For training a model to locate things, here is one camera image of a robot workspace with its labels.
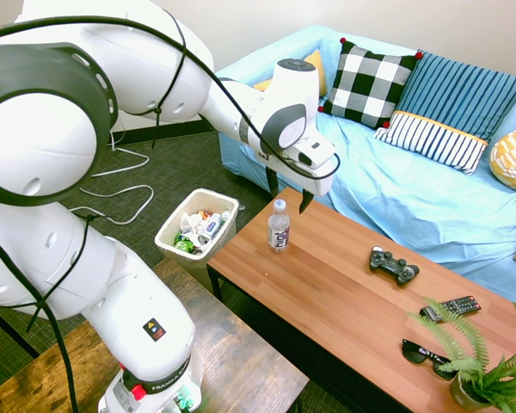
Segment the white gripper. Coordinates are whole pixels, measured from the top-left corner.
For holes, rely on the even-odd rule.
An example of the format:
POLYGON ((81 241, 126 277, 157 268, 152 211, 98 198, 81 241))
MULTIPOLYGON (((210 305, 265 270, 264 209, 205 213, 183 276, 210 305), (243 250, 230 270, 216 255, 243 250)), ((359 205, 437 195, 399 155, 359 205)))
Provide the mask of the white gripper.
POLYGON ((257 159, 266 166, 267 184, 273 198, 279 193, 278 174, 303 189, 298 207, 300 214, 313 201, 314 195, 323 196, 330 190, 336 171, 334 157, 333 148, 291 148, 280 155, 257 152, 257 159))

